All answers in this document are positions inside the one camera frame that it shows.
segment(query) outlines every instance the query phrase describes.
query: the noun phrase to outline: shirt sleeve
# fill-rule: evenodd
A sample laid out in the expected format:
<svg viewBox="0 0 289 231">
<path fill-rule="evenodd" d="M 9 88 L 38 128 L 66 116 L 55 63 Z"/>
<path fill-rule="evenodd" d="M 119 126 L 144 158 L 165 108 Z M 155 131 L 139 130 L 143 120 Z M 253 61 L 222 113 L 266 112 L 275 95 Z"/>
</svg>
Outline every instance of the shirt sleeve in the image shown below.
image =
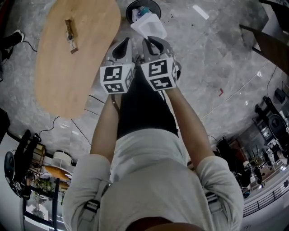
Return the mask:
<svg viewBox="0 0 289 231">
<path fill-rule="evenodd" d="M 244 209 L 244 199 L 240 186 L 227 162 L 216 156 L 203 159 L 197 166 L 196 173 L 202 186 L 218 196 L 223 212 L 213 214 L 216 226 L 225 225 L 226 230 L 239 230 Z"/>
<path fill-rule="evenodd" d="M 78 160 L 63 200 L 63 221 L 67 230 L 78 230 L 85 204 L 95 198 L 102 181 L 109 183 L 109 176 L 110 162 L 105 157 L 90 154 Z"/>
</svg>

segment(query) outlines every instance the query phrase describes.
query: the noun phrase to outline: table top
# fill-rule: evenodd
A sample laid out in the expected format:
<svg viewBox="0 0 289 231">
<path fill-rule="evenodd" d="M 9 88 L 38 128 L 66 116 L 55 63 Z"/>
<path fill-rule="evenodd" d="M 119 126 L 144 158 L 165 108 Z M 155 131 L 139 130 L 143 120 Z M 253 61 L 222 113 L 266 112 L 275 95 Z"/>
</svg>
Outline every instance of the table top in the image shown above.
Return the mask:
<svg viewBox="0 0 289 231">
<path fill-rule="evenodd" d="M 70 52 L 65 20 L 78 51 Z M 51 8 L 40 39 L 35 94 L 40 105 L 56 116 L 81 116 L 99 66 L 121 21 L 115 0 L 58 0 Z"/>
</svg>

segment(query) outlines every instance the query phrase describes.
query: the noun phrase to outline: red mark on floor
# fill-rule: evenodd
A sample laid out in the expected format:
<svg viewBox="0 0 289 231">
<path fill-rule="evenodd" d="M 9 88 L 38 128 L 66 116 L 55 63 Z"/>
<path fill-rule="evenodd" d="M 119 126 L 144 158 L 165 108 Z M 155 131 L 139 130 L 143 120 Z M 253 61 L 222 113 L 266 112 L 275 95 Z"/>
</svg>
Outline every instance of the red mark on floor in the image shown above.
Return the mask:
<svg viewBox="0 0 289 231">
<path fill-rule="evenodd" d="M 219 97 L 224 93 L 223 89 L 220 88 L 221 94 L 219 94 Z"/>
</svg>

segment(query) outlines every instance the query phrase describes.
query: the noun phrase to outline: marble floor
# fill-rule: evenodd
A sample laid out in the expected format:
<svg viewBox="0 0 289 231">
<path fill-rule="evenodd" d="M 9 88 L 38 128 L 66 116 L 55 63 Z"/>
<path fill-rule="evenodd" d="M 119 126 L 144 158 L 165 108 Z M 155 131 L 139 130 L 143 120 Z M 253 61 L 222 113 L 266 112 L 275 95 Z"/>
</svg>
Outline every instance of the marble floor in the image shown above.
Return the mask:
<svg viewBox="0 0 289 231">
<path fill-rule="evenodd" d="M 19 28 L 25 40 L 37 48 L 49 9 L 55 0 L 15 0 L 5 35 Z M 142 38 L 130 29 L 125 12 L 132 0 L 117 1 L 122 23 L 116 40 L 131 37 L 134 54 L 141 53 Z M 254 106 L 266 95 L 273 96 L 281 87 L 285 74 L 275 65 L 251 50 L 251 34 L 240 30 L 242 23 L 262 29 L 268 16 L 257 0 L 156 0 L 162 10 L 161 20 L 167 40 L 182 65 L 179 88 L 201 118 L 209 135 L 236 136 L 252 124 Z M 201 7 L 209 18 L 193 9 Z M 10 132 L 18 135 L 26 129 L 39 133 L 53 126 L 57 115 L 40 107 L 34 95 L 36 52 L 27 43 L 14 47 L 11 58 L 3 65 L 0 83 L 0 107 L 7 111 Z M 74 160 L 89 153 L 95 125 L 106 94 L 98 75 L 80 118 L 58 118 L 52 131 L 41 134 L 49 152 L 67 151 Z"/>
</svg>

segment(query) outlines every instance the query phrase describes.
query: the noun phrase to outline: white shirt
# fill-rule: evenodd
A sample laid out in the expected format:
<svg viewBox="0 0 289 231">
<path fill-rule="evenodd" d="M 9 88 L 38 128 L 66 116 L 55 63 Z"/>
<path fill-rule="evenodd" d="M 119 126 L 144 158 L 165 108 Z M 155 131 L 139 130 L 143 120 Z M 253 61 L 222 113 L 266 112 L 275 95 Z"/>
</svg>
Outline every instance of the white shirt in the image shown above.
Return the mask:
<svg viewBox="0 0 289 231">
<path fill-rule="evenodd" d="M 226 161 L 207 157 L 196 173 L 189 170 L 180 140 L 168 131 L 144 129 L 122 137 L 111 166 L 100 155 L 79 159 L 63 202 L 68 230 L 81 229 L 85 203 L 109 179 L 113 183 L 99 200 L 97 215 L 89 217 L 88 230 L 125 231 L 144 217 L 186 222 L 207 231 L 240 228 L 243 196 Z M 210 211 L 208 191 L 217 195 L 220 212 Z"/>
</svg>

